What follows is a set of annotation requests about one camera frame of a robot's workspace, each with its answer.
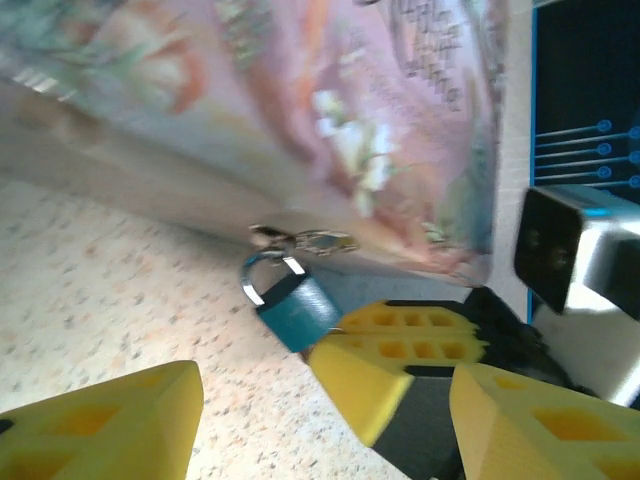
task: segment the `speckled floor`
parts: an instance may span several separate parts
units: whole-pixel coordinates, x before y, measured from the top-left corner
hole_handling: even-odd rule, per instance
[[[0,411],[193,359],[205,407],[189,479],[404,478],[253,316],[238,285],[247,250],[0,185]]]

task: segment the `blue padlock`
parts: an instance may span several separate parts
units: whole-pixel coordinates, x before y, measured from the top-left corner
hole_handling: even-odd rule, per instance
[[[250,275],[257,263],[268,259],[281,260],[291,271],[261,295]],[[242,267],[241,282],[256,314],[291,352],[311,347],[342,318],[342,312],[320,284],[283,251],[263,250],[249,257]]]

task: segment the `metal shackle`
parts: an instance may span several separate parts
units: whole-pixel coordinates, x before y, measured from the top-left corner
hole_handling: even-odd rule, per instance
[[[265,249],[255,255],[252,255],[242,266],[242,270],[240,271],[240,283],[242,284],[242,290],[244,290],[245,295],[256,307],[264,305],[264,300],[253,286],[253,282],[251,281],[251,271],[253,270],[253,267],[263,260],[282,260],[295,275],[304,275],[307,273],[295,258],[293,258],[288,252],[282,250]]]

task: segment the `blue circuit board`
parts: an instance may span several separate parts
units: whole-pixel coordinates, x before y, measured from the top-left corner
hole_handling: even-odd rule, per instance
[[[640,2],[562,0],[533,17],[531,184],[640,204]]]

